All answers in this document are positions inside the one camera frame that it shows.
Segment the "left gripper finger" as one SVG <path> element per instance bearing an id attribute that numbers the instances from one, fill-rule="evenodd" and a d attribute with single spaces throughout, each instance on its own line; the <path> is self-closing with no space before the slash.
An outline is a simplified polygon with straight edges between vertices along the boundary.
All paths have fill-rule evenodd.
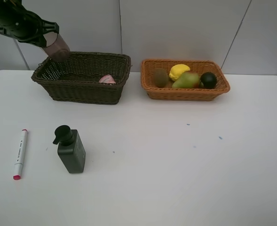
<path id="1" fill-rule="evenodd" d="M 40 48 L 45 48 L 47 46 L 47 41 L 43 34 L 36 34 L 33 38 L 33 44 Z"/>

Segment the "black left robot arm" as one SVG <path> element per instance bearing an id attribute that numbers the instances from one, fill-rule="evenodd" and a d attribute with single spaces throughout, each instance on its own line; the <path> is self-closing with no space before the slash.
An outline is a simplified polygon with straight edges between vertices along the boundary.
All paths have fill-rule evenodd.
<path id="1" fill-rule="evenodd" d="M 20 0 L 0 0 L 0 35 L 45 48 L 45 34 L 59 33 L 59 25 L 27 10 Z"/>

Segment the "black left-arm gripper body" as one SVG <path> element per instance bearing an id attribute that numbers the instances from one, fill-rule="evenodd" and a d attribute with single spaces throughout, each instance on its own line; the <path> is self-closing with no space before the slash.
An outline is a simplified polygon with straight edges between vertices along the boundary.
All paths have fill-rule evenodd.
<path id="1" fill-rule="evenodd" d="M 0 35 L 33 44 L 36 34 L 44 35 L 49 32 L 59 33 L 59 25 L 43 20 L 31 11 L 0 12 Z"/>

